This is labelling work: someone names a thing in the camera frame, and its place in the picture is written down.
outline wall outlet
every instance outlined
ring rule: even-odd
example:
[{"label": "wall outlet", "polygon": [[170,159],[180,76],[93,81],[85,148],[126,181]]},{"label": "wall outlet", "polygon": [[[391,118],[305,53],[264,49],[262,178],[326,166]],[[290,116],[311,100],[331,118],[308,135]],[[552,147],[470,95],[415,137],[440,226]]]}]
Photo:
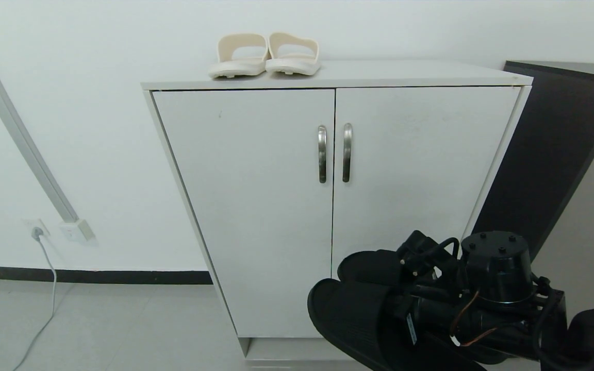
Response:
[{"label": "wall outlet", "polygon": [[26,229],[29,231],[29,235],[31,235],[31,231],[33,231],[36,227],[43,230],[43,235],[45,237],[50,235],[50,232],[47,230],[47,228],[45,228],[43,221],[40,219],[23,219],[22,223],[24,223],[24,226],[26,226]]},{"label": "wall outlet", "polygon": [[68,241],[85,243],[95,237],[84,219],[79,219],[74,223],[61,223],[59,229]]}]

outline white slipper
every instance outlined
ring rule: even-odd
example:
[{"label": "white slipper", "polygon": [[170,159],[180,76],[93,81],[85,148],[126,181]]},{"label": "white slipper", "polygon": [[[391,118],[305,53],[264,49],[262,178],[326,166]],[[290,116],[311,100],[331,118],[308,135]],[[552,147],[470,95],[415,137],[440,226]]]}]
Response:
[{"label": "white slipper", "polygon": [[[300,45],[311,49],[309,54],[279,54],[278,49],[283,45]],[[313,75],[320,68],[320,47],[312,39],[298,38],[285,32],[275,32],[269,36],[269,52],[272,59],[265,62],[267,72],[283,72],[288,75],[301,73]]]},{"label": "white slipper", "polygon": [[[261,46],[264,52],[261,56],[233,59],[233,52],[240,47]],[[219,63],[208,69],[208,76],[235,77],[240,75],[255,76],[265,71],[265,61],[269,58],[267,40],[257,33],[234,33],[226,35],[219,40],[217,45]]]}]

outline white wall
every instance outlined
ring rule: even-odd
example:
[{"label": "white wall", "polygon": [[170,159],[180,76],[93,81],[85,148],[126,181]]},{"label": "white wall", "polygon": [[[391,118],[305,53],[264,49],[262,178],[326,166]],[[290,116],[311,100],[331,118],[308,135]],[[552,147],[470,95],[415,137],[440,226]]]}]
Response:
[{"label": "white wall", "polygon": [[0,122],[0,265],[45,266],[19,221],[41,217],[59,268],[205,269],[139,82],[205,73],[221,35],[274,30],[323,59],[594,61],[594,2],[0,1],[0,78],[97,236],[64,241]]}]

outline metal door handle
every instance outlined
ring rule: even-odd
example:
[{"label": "metal door handle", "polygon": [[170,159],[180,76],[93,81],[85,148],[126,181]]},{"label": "metal door handle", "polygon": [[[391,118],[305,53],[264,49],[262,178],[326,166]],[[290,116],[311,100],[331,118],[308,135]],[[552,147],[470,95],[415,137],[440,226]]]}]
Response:
[{"label": "metal door handle", "polygon": [[327,182],[327,128],[324,125],[318,127],[318,172],[320,183]]},{"label": "metal door handle", "polygon": [[352,124],[347,123],[342,131],[342,181],[350,181],[350,158],[352,155]]}]

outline white shoe cabinet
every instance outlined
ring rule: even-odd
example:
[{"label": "white shoe cabinet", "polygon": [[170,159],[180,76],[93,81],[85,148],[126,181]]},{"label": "white shoe cabinet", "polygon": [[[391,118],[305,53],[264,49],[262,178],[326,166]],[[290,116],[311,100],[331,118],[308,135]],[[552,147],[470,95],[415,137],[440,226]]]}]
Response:
[{"label": "white shoe cabinet", "polygon": [[530,84],[441,61],[142,84],[245,356],[337,359],[307,314],[313,284],[415,229],[469,234]]}]

